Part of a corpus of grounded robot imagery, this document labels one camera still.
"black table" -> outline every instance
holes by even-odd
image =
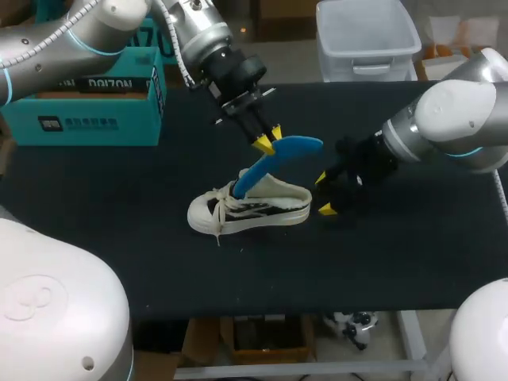
[[[366,137],[429,86],[280,86],[267,112],[285,134],[321,138],[325,150],[276,175],[312,187],[335,160],[338,137]],[[211,126],[211,110],[201,95],[172,90],[159,147],[19,148],[0,203],[103,258],[141,320],[453,308],[508,275],[508,232],[491,177],[445,159],[401,167],[368,216],[344,224],[314,215],[224,236],[218,247],[189,228],[187,207],[259,154],[238,129]]]

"blue plastic object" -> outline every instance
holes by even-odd
[[[291,160],[321,151],[323,142],[313,137],[284,137],[272,143],[274,155],[264,155],[244,173],[233,188],[235,198],[244,198],[267,173]]]
[[[2,115],[18,145],[155,146],[159,143],[166,85],[158,48],[126,48],[116,64],[100,77],[86,77],[100,90],[108,83],[143,83],[147,92],[126,98],[119,94],[92,98],[31,96],[2,107]],[[72,87],[75,81],[61,83]]]

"storage container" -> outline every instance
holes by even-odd
[[[420,37],[399,0],[317,4],[317,44],[326,82],[403,81]]]

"white sneaker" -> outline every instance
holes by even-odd
[[[206,192],[190,204],[187,220],[192,229],[218,238],[258,226],[297,225],[309,217],[312,194],[305,188],[265,175],[245,198],[236,199],[234,184]]]

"cable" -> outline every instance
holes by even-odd
[[[502,187],[502,181],[499,177],[499,172],[495,170],[492,172],[492,175],[494,176],[494,183],[495,187],[498,191],[499,201],[501,202],[502,212],[505,214],[506,223],[508,225],[508,203],[506,202],[506,195],[505,191]]]
[[[180,73],[182,74],[183,81],[187,87],[192,87],[196,84],[196,82],[192,79],[189,71],[185,67],[185,63],[183,62],[182,53],[180,51],[180,45],[178,42],[178,37],[176,36],[175,26],[173,25],[173,21],[171,20],[171,15],[164,5],[163,0],[155,0],[155,3],[161,8],[162,13],[164,15],[164,19],[166,20],[167,27],[169,28],[169,34],[171,36],[171,43],[173,44],[173,50],[175,51],[176,63],[180,69]]]
[[[20,64],[21,62],[27,60],[28,58],[34,57],[36,54],[42,52],[53,42],[62,37],[70,28],[72,28],[79,20],[81,20],[87,13],[89,13],[97,4],[100,3],[101,0],[91,0],[88,4],[86,4],[83,8],[81,8],[78,12],[75,13],[65,24],[60,26],[55,32],[53,32],[49,37],[42,40],[38,45],[34,48],[24,52],[18,57],[7,60],[6,62],[0,62],[0,70],[8,69],[14,65]]]
[[[364,379],[362,379],[359,375],[357,375],[356,373],[352,373],[351,374],[353,377],[359,379],[360,381],[365,381]]]

